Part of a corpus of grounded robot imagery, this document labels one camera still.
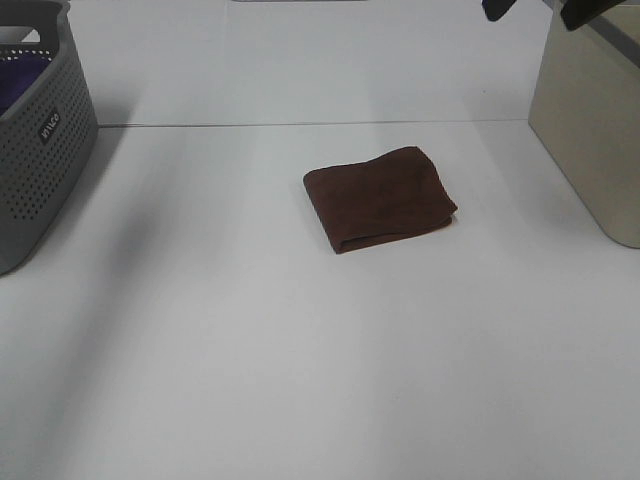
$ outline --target white table surface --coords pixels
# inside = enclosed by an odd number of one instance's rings
[[[551,10],[81,0],[69,18],[102,124],[259,125],[525,119]]]
[[[404,145],[456,221],[335,255],[302,176]],[[101,130],[0,278],[2,478],[636,479],[639,272],[524,121]]]

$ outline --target laundry basket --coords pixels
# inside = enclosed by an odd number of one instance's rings
[[[0,0],[1,26],[29,26],[37,44],[0,44],[0,61],[50,62],[0,116],[0,274],[33,251],[73,189],[98,125],[67,2]]]

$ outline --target beige container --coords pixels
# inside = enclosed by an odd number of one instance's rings
[[[606,234],[640,248],[640,5],[575,32],[561,7],[529,123]]]

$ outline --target folded brown cloth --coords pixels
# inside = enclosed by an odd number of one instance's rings
[[[458,209],[418,147],[314,170],[304,185],[336,253],[432,232]]]

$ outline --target purple cloth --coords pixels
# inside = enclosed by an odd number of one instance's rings
[[[35,82],[49,60],[25,54],[17,60],[0,61],[0,115],[6,112]]]

